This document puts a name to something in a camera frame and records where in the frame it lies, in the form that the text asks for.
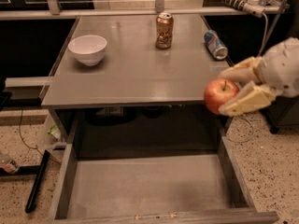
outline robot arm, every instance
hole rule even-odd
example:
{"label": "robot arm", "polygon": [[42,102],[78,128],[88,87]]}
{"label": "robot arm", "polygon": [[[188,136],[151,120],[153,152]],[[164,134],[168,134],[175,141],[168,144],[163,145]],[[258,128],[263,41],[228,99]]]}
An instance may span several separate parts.
{"label": "robot arm", "polygon": [[237,116],[271,105],[277,96],[299,95],[299,40],[289,38],[263,57],[250,57],[219,74],[246,85],[233,99],[220,106],[226,116]]}

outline terrazzo floor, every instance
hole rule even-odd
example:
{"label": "terrazzo floor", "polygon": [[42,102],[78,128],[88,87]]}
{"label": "terrazzo floor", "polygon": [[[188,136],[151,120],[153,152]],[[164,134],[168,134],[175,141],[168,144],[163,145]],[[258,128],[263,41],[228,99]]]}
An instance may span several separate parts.
{"label": "terrazzo floor", "polygon": [[[24,110],[0,112],[1,151],[9,153],[19,165],[38,165],[41,155],[28,148],[49,140],[44,127],[47,112]],[[277,224],[299,223],[299,129],[269,132],[259,113],[234,118],[227,137],[258,211],[277,211]],[[52,153],[36,199],[36,210],[24,212],[34,176],[0,177],[0,223],[46,223],[59,174],[61,154]]]}

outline soda can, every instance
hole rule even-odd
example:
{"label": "soda can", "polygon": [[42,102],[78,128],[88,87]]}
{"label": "soda can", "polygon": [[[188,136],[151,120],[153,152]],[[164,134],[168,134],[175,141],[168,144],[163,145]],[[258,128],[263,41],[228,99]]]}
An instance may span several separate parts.
{"label": "soda can", "polygon": [[157,40],[156,47],[158,49],[168,49],[172,43],[172,31],[174,28],[174,18],[170,13],[162,12],[156,19],[157,24]]}
{"label": "soda can", "polygon": [[213,30],[207,31],[204,36],[205,44],[213,57],[217,60],[223,60],[227,54],[228,49],[224,43],[219,39],[217,33]]}

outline red apple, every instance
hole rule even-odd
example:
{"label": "red apple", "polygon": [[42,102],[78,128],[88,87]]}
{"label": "red apple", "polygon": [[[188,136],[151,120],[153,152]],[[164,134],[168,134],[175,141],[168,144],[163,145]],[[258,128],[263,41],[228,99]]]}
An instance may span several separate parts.
{"label": "red apple", "polygon": [[219,107],[235,97],[239,88],[233,81],[225,78],[214,79],[209,82],[205,89],[206,107],[214,114],[219,115]]}

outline bowl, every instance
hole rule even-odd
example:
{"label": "bowl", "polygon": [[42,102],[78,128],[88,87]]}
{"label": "bowl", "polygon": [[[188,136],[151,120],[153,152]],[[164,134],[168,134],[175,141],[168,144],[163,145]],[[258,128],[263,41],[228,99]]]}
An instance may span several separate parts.
{"label": "bowl", "polygon": [[83,35],[70,41],[68,49],[80,63],[93,66],[105,57],[107,41],[100,35]]}

